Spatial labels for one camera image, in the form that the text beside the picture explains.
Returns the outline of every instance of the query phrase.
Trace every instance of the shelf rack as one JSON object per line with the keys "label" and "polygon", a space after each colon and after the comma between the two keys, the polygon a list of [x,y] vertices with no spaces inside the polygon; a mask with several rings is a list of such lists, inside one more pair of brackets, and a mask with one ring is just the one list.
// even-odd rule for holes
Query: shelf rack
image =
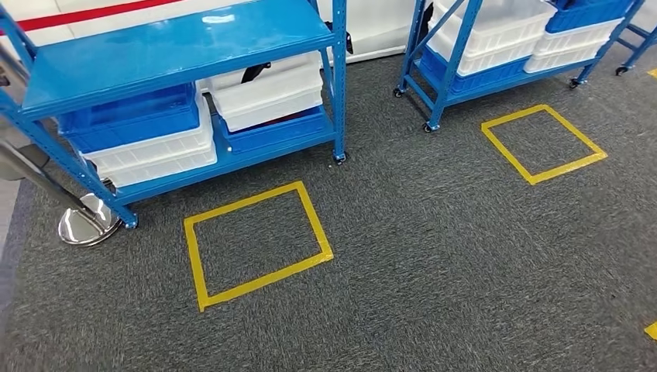
{"label": "shelf rack", "polygon": [[[0,5],[0,29],[12,41],[30,77],[19,105],[0,94],[0,112],[50,155],[71,177],[98,196],[129,228],[137,215],[128,204],[226,174],[320,143],[345,155],[346,0],[333,0],[330,31],[316,0],[251,0],[128,29],[34,46]],[[327,48],[334,58],[333,71]],[[111,192],[93,167],[60,145],[41,119],[113,102],[216,74],[319,50],[332,117],[322,110],[323,130],[245,153],[216,146],[216,164]],[[220,117],[213,114],[217,127]],[[215,130],[215,143],[223,141]]]}
{"label": "shelf rack", "polygon": [[632,24],[630,21],[630,23],[627,26],[627,29],[637,34],[639,37],[641,37],[643,39],[643,42],[638,46],[635,46],[634,44],[628,42],[622,37],[618,37],[617,39],[618,43],[624,47],[627,47],[629,50],[632,51],[632,55],[630,56],[630,58],[626,60],[624,64],[622,64],[616,69],[616,75],[618,76],[634,68],[636,61],[639,58],[641,58],[641,56],[645,53],[645,51],[648,50],[649,47],[652,47],[653,45],[657,45],[657,27],[655,27],[652,31],[646,31],[645,29]]}
{"label": "shelf rack", "polygon": [[[629,24],[632,16],[634,16],[634,14],[638,11],[644,2],[644,0],[635,0],[635,2],[628,10],[627,16],[623,22],[621,22],[621,24],[618,25],[618,27],[612,32],[610,40],[605,43],[600,48],[600,50],[598,50],[595,58],[567,66],[553,68],[547,71],[541,71],[534,74],[520,74],[518,76],[502,79],[497,81],[495,84],[488,84],[470,91],[454,94],[449,91],[449,87],[452,85],[456,75],[456,70],[461,63],[463,51],[466,48],[467,40],[470,37],[476,15],[480,10],[482,1],[483,0],[469,0],[467,2],[467,8],[465,14],[463,15],[463,22],[459,30],[459,36],[456,38],[456,43],[454,45],[452,56],[447,63],[445,74],[443,76],[436,76],[436,74],[433,74],[431,71],[424,68],[420,61],[416,59],[416,56],[424,48],[427,42],[447,22],[447,19],[461,6],[461,4],[464,3],[464,0],[455,0],[449,11],[438,21],[433,29],[429,30],[428,34],[422,40],[419,39],[419,33],[426,0],[415,0],[413,23],[411,25],[411,34],[408,37],[408,47],[406,48],[401,77],[397,87],[393,91],[393,94],[395,97],[400,98],[407,91],[408,86],[413,88],[413,90],[418,93],[421,100],[432,110],[431,118],[428,122],[423,124],[423,129],[427,133],[433,132],[439,128],[439,122],[442,113],[445,111],[446,107],[451,105],[457,105],[459,103],[479,98],[484,95],[511,89],[519,85],[531,83],[533,81],[551,77],[556,74],[575,70],[581,67],[583,67],[583,70],[579,77],[570,80],[570,87],[576,88],[577,86],[585,83],[589,74],[597,66],[598,62],[600,62],[600,59],[602,59],[611,45],[618,39],[623,29]],[[429,83],[432,89],[434,89],[437,94],[437,98],[435,100],[431,100],[427,93],[420,87],[415,78],[411,76],[411,72],[414,69],[416,69],[419,74]]]}

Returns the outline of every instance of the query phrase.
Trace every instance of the white plastic bin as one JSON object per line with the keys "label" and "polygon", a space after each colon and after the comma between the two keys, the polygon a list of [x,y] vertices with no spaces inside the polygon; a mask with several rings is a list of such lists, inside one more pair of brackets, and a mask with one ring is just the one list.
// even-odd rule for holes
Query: white plastic bin
{"label": "white plastic bin", "polygon": [[289,59],[283,64],[275,61],[271,67],[275,70],[265,69],[266,74],[245,84],[239,83],[241,75],[237,84],[233,84],[237,81],[235,76],[213,77],[212,97],[229,131],[321,105],[324,81],[319,74],[319,61],[318,52],[305,54],[301,65],[299,60],[292,61],[294,64]]}
{"label": "white plastic bin", "polygon": [[201,130],[200,133],[196,133],[195,139],[198,140],[196,146],[178,147],[182,143],[177,143],[176,140],[179,139],[174,138],[169,138],[168,141],[160,141],[159,145],[150,143],[147,146],[133,149],[132,154],[136,155],[136,160],[139,161],[129,161],[126,164],[116,163],[113,166],[105,162],[104,167],[98,167],[98,176],[100,178],[109,178],[117,188],[120,188],[216,163],[217,152],[215,150],[215,143],[212,140],[210,110],[207,102],[202,97],[197,103],[201,120],[199,128]]}
{"label": "white plastic bin", "polygon": [[596,25],[569,29],[561,33],[546,33],[536,44],[534,53],[546,54],[573,48],[590,46],[595,43],[604,44],[623,19],[615,19]]}
{"label": "white plastic bin", "polygon": [[652,32],[657,27],[657,0],[645,0],[631,23]]}
{"label": "white plastic bin", "polygon": [[[275,60],[271,62],[270,68],[263,69],[262,72],[260,72],[260,75],[258,75],[258,77],[256,77],[256,79],[250,83],[256,83],[269,75],[278,74],[283,71],[289,71],[297,67],[309,66],[311,64],[317,65],[318,69],[321,67],[321,55],[319,52],[304,53],[299,54],[298,56],[284,58],[282,60]],[[242,76],[244,75],[244,71],[246,71],[245,68],[231,71],[226,74],[215,75],[206,79],[201,79],[197,81],[197,86],[203,92],[212,92],[212,90],[217,91],[235,87],[242,84]]]}
{"label": "white plastic bin", "polygon": [[197,128],[91,153],[81,153],[81,156],[93,162],[98,168],[98,172],[106,172],[135,167],[164,157],[175,157],[178,154],[207,148],[208,144],[212,142],[212,125],[208,117],[208,104],[200,92],[196,94],[196,106],[200,119]]}
{"label": "white plastic bin", "polygon": [[592,44],[578,46],[568,50],[560,50],[545,54],[533,54],[525,64],[525,72],[532,74],[539,71],[549,70],[551,68],[574,64],[583,60],[589,60],[596,56],[600,47],[604,45],[595,42]]}
{"label": "white plastic bin", "polygon": [[[435,22],[429,21],[429,27],[435,26]],[[518,43],[503,46],[494,50],[489,50],[483,53],[469,53],[464,52],[459,69],[457,73],[461,76],[475,74],[480,71],[487,70],[492,67],[506,64],[513,60],[518,60],[523,57],[531,55],[534,47],[541,36],[533,36],[528,40],[520,40]],[[428,47],[434,52],[438,53],[445,60],[449,61],[452,56],[452,47],[450,40],[447,40],[440,33],[436,33],[434,37],[427,43]]]}
{"label": "white plastic bin", "polygon": [[[437,24],[455,0],[435,0],[433,24]],[[466,12],[466,0],[452,14],[437,35],[456,43]],[[556,13],[556,8],[542,0],[483,0],[474,27],[466,44],[465,53],[478,54],[532,40],[545,33],[545,26]]]}

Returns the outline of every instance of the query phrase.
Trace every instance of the floor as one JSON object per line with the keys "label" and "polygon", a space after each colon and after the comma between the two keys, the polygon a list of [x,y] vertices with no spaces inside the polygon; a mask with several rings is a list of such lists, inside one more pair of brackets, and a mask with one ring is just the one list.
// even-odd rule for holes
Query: floor
{"label": "floor", "polygon": [[[351,65],[347,163],[318,146],[142,201],[138,229],[92,249],[58,242],[61,207],[22,183],[0,365],[657,370],[657,50],[615,77],[627,55],[574,91],[563,75],[450,108],[432,134],[417,96],[392,97],[400,57]],[[480,126],[540,104],[608,157],[530,185]],[[592,153],[545,113],[492,131],[533,174]],[[294,181],[335,258],[199,312],[183,220]],[[195,232],[211,295],[319,252],[294,193]]]}

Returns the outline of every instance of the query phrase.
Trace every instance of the stainless steel base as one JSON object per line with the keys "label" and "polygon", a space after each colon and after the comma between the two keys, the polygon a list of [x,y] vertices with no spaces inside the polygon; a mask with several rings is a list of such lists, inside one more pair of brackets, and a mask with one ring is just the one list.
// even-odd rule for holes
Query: stainless steel base
{"label": "stainless steel base", "polygon": [[67,209],[59,225],[59,236],[74,246],[93,246],[109,238],[122,224],[122,221],[107,208],[96,195],[86,194],[80,200],[95,213],[102,227],[99,231],[75,209]]}

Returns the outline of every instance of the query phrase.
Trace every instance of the yellow tape square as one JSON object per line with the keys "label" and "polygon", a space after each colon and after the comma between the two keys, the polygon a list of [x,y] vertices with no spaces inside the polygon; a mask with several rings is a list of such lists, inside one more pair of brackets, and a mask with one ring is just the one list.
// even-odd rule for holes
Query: yellow tape square
{"label": "yellow tape square", "polygon": [[[291,191],[296,191],[299,194],[299,198],[301,199],[301,204],[304,207],[306,216],[310,220],[312,231],[317,238],[320,252],[313,257],[294,263],[278,271],[274,271],[273,273],[263,275],[262,277],[258,277],[252,281],[247,281],[246,283],[240,284],[237,287],[231,288],[227,291],[223,291],[219,294],[209,295],[208,289],[205,286],[205,276],[203,274],[203,266],[201,265],[201,254],[198,251],[198,241],[196,239],[196,233],[194,232],[194,224],[205,221],[207,219],[213,219],[214,217],[233,212],[237,209],[253,205],[265,199],[273,198],[275,196],[282,195]],[[187,237],[187,248],[189,249],[191,273],[194,276],[194,286],[196,287],[198,309],[201,312],[203,312],[208,306],[216,305],[219,302],[232,300],[236,297],[251,291],[255,291],[256,289],[262,288],[268,284],[272,284],[275,281],[279,281],[300,271],[307,270],[315,265],[321,264],[322,262],[331,260],[333,258],[333,252],[331,251],[329,242],[326,239],[326,235],[324,234],[322,224],[319,222],[315,208],[312,206],[312,202],[310,201],[306,187],[301,181],[292,182],[291,184],[286,184],[285,186],[266,191],[262,194],[254,195],[250,198],[236,201],[234,203],[224,205],[222,207],[212,209],[211,211],[203,212],[198,215],[193,215],[192,217],[187,217],[184,220],[184,230],[185,236]]]}
{"label": "yellow tape square", "polygon": [[[555,167],[551,170],[546,170],[545,172],[541,172],[539,174],[530,174],[525,167],[520,164],[520,161],[516,159],[516,157],[507,149],[505,145],[500,142],[500,140],[497,139],[497,137],[493,134],[493,132],[490,130],[494,126],[499,126],[500,124],[504,124],[506,122],[511,122],[515,119],[520,119],[524,118],[525,116],[535,114],[536,112],[540,111],[546,111],[548,114],[550,114],[553,118],[557,119],[559,123],[561,123],[562,126],[564,126],[566,129],[568,129],[572,134],[574,134],[577,138],[580,139],[580,141],[584,142],[592,151],[593,154],[584,157],[579,160],[575,160],[571,163],[564,164],[559,167]],[[607,154],[602,151],[600,147],[598,147],[595,143],[593,143],[588,137],[584,136],[583,133],[581,133],[577,128],[573,126],[573,124],[570,124],[568,120],[566,120],[563,116],[561,116],[557,111],[555,111],[552,107],[548,105],[536,105],[531,108],[527,108],[525,110],[515,112],[510,115],[503,116],[499,119],[495,120],[490,120],[489,122],[484,122],[481,124],[481,131],[483,134],[488,137],[488,139],[495,145],[495,147],[504,155],[504,157],[509,160],[509,163],[511,163],[516,170],[518,170],[518,173],[529,182],[529,184],[537,184],[538,182],[549,180],[550,178],[554,178],[556,176],[559,176],[564,173],[568,173],[570,171],[574,171],[575,169],[579,169],[581,167],[585,167],[586,165],[589,165],[591,163],[594,163],[598,160],[602,160],[605,157],[607,157]]]}
{"label": "yellow tape square", "polygon": [[651,336],[653,339],[657,340],[657,322],[649,325],[648,328],[645,329],[645,332],[648,333],[648,336]]}

